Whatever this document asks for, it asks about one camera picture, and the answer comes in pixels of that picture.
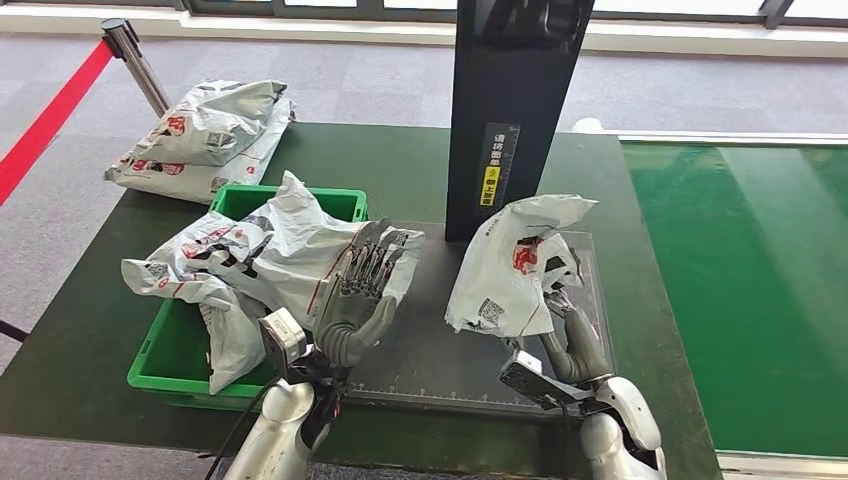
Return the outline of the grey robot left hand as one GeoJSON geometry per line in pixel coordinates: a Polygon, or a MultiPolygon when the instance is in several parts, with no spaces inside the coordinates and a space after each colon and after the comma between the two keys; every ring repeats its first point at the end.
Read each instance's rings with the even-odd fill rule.
{"type": "Polygon", "coordinates": [[[383,218],[366,223],[345,253],[313,332],[331,366],[358,365],[392,325],[399,301],[385,288],[405,238],[383,218]]]}

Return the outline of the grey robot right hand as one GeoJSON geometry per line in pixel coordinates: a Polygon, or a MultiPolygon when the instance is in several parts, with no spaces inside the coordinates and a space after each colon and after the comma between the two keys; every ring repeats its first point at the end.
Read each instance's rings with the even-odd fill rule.
{"type": "Polygon", "coordinates": [[[567,341],[563,346],[554,332],[539,335],[556,378],[577,385],[610,377],[613,370],[586,314],[562,290],[545,293],[544,299],[551,315],[563,320],[567,341]]]}

